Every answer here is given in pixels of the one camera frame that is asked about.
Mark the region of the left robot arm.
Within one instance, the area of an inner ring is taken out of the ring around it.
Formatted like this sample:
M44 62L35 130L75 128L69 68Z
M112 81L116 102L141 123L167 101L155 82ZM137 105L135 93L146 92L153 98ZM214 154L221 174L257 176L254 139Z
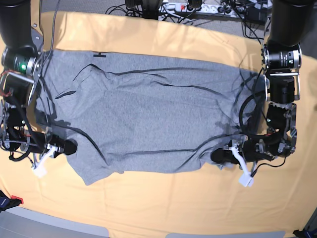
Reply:
M269 36L262 48L262 69L265 89L256 92L242 104L239 111L241 139L231 140L223 148L211 153L211 160L218 165L262 161L268 165L277 157L287 158L296 149L295 101L300 99L299 71L302 65L300 42L313 12L313 0L274 0L270 15ZM266 134L250 132L243 122L247 105L259 100L268 102Z

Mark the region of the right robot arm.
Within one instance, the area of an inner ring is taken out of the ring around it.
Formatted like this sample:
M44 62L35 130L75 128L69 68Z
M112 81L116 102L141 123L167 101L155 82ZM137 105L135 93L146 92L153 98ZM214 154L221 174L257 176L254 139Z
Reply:
M59 138L49 127L45 133L34 131L27 119L27 107L45 63L44 39L38 26L31 22L29 0L0 2L0 36L4 42L0 59L0 147L10 152L9 159L15 162L31 153L42 159L71 155L77 150L73 142Z

